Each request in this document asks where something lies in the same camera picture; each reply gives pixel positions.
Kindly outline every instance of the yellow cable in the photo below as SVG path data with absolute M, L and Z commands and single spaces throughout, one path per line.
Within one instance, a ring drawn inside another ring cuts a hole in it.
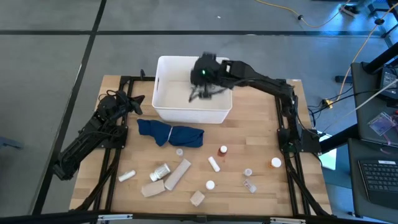
M 262 4 L 266 4 L 266 5 L 268 5 L 268 6 L 274 6 L 274 7 L 278 7 L 278 8 L 281 8 L 281 9 L 286 9 L 286 10 L 288 10 L 288 11 L 290 11 L 290 12 L 293 12 L 293 13 L 296 14 L 297 16 L 300 16 L 299 13 L 297 13 L 296 11 L 294 11 L 293 9 L 291 9 L 291 8 L 289 8 L 289 7 L 280 6 L 280 5 L 276 5 L 276 4 L 271 4 L 271 3 L 264 2 L 264 1 L 260 1 L 260 0 L 255 0 L 255 1 L 257 1 L 257 2 L 259 2 L 259 3 L 262 3 Z M 304 22 L 305 25 L 307 25 L 307 26 L 309 26 L 309 27 L 311 27 L 311 28 L 323 27 L 324 25 L 328 24 L 332 19 L 334 19 L 334 18 L 341 12 L 341 10 L 344 8 L 344 6 L 346 6 L 350 1 L 351 1 L 351 0 L 346 1 L 346 2 L 344 3 L 344 5 L 342 5 L 342 6 L 339 8 L 338 12 L 337 12 L 332 18 L 330 18 L 328 21 L 326 21 L 325 23 L 323 23 L 322 25 L 319 25 L 319 26 L 311 26 L 310 24 L 308 24 L 308 23 L 305 21 L 304 18 L 301 18 L 301 20 Z
M 398 6 L 398 3 L 396 3 L 395 5 L 393 5 L 386 13 L 384 13 L 384 15 L 381 17 L 381 19 L 384 19 L 385 16 L 386 16 L 391 10 L 393 10 L 393 8 L 395 8 L 396 6 Z M 371 31 L 370 34 L 368 35 L 368 38 L 366 38 L 365 42 L 363 43 L 363 45 L 361 46 L 361 48 L 359 49 L 359 51 L 356 53 L 356 55 L 355 55 L 355 57 L 354 57 L 354 59 L 353 59 L 353 61 L 352 61 L 351 63 L 354 63 L 354 62 L 355 62 L 355 60 L 356 60 L 356 58 L 358 57 L 359 53 L 362 51 L 363 47 L 364 47 L 365 44 L 368 42 L 369 38 L 372 36 L 372 34 L 373 34 L 374 30 L 376 30 L 376 27 L 377 27 L 377 26 L 378 26 L 378 25 L 375 25 L 375 26 L 373 27 L 372 31 Z M 339 92 L 339 94 L 338 94 L 338 98 L 337 98 L 335 101 L 338 101 L 338 100 L 340 99 L 340 97 L 341 97 L 341 93 L 343 92 L 344 83 L 346 82 L 346 79 L 347 79 L 347 76 L 348 76 L 350 70 L 351 70 L 351 65 L 349 66 L 349 68 L 348 68 L 348 70 L 347 70 L 347 72 L 346 72 L 346 75 L 344 76 L 343 83 L 341 84 L 340 92 Z

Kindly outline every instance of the keyboard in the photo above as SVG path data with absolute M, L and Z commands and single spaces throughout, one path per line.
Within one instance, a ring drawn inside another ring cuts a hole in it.
M 398 161 L 358 161 L 370 202 L 398 209 Z

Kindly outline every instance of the grey floor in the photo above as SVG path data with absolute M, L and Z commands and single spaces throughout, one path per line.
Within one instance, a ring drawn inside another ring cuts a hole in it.
M 100 0 L 2 0 L 0 30 L 91 30 Z M 278 1 L 320 24 L 338 10 L 336 2 Z M 367 13 L 353 19 L 338 15 L 322 31 L 369 31 Z M 386 27 L 396 24 L 390 15 Z M 253 1 L 113 0 L 108 1 L 100 30 L 313 30 L 291 13 Z M 91 116 L 103 75 L 155 74 L 161 55 L 217 53 L 244 60 L 272 78 L 303 81 L 309 105 L 338 94 L 335 75 L 344 75 L 366 36 L 253 35 L 103 35 L 97 36 L 81 84 L 64 147 Z M 391 37 L 398 40 L 398 32 Z M 87 35 L 0 35 L 0 136 L 24 143 L 24 149 L 0 149 L 0 217 L 28 214 L 45 169 L 62 113 L 78 73 Z M 387 49 L 371 37 L 357 61 L 370 61 Z M 354 108 L 347 99 L 317 120 L 323 130 Z M 355 115 L 332 126 L 335 134 L 355 123 Z M 68 210 L 75 181 L 53 178 L 45 213 Z M 349 218 L 350 190 L 328 185 L 333 213 Z

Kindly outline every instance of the wooden tabletop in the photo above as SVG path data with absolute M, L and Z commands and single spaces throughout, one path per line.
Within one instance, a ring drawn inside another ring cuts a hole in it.
M 117 90 L 120 76 L 105 76 L 99 91 Z M 300 80 L 289 80 L 295 86 L 299 98 L 299 116 L 304 125 L 311 122 Z M 276 129 L 278 128 L 275 99 L 272 95 L 245 87 L 233 91 L 233 108 L 222 124 L 182 124 L 205 130 L 203 146 L 198 149 L 183 148 L 184 158 L 192 163 L 173 191 L 166 190 L 153 197 L 144 198 L 141 187 L 152 181 L 149 174 L 158 166 L 167 163 L 173 171 L 181 157 L 170 144 L 156 145 L 150 136 L 138 133 L 137 118 L 161 118 L 153 109 L 152 95 L 154 82 L 134 82 L 133 96 L 145 95 L 141 108 L 143 115 L 129 114 L 126 147 L 122 150 L 118 175 L 135 170 L 137 174 L 124 182 L 116 181 L 112 211 L 129 213 L 173 213 L 173 214 L 212 214 L 212 215 L 278 215 L 291 216 L 284 163 L 278 169 L 270 169 L 268 162 L 273 157 L 283 161 L 279 151 Z M 220 146 L 226 145 L 228 152 L 224 157 L 217 156 Z M 76 208 L 93 190 L 98 182 L 104 151 L 96 149 L 81 163 L 70 204 Z M 311 154 L 301 153 L 305 183 L 317 202 L 331 213 L 325 181 L 319 161 Z M 216 173 L 207 158 L 213 156 L 221 167 Z M 252 169 L 249 180 L 257 187 L 252 194 L 244 187 L 243 171 Z M 213 180 L 216 187 L 207 190 L 206 181 Z M 190 202 L 195 191 L 201 191 L 205 199 L 198 207 Z M 101 207 L 108 186 L 103 191 Z M 303 213 L 300 191 L 296 186 L 298 208 Z

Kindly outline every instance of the blue towel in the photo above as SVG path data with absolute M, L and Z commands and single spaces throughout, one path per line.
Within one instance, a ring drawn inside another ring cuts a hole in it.
M 140 135 L 149 135 L 155 138 L 158 146 L 163 146 L 167 139 L 173 146 L 201 147 L 203 145 L 202 129 L 186 126 L 174 126 L 172 132 L 171 125 L 156 120 L 138 119 L 138 131 Z

